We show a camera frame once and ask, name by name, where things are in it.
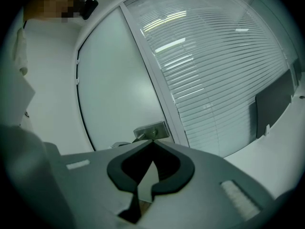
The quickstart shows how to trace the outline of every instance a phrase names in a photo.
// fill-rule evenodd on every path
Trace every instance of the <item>horizontal blinds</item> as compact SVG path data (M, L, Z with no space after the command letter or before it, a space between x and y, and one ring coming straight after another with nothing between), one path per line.
M227 156L255 139L255 95L282 75L271 32L232 0L135 0L191 148Z

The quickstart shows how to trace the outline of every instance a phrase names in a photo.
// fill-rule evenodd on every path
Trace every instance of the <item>window blinds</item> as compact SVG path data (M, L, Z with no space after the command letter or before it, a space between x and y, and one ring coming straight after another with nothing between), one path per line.
M227 156L255 139L255 95L287 70L274 36L234 0L132 0L191 148Z

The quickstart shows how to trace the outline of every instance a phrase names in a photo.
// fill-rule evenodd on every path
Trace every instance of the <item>person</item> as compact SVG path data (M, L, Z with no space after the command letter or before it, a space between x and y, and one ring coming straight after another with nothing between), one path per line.
M79 16L85 0L30 0L17 14L0 50L0 125L26 124L25 112L34 90L24 76L28 73L23 25L30 19Z

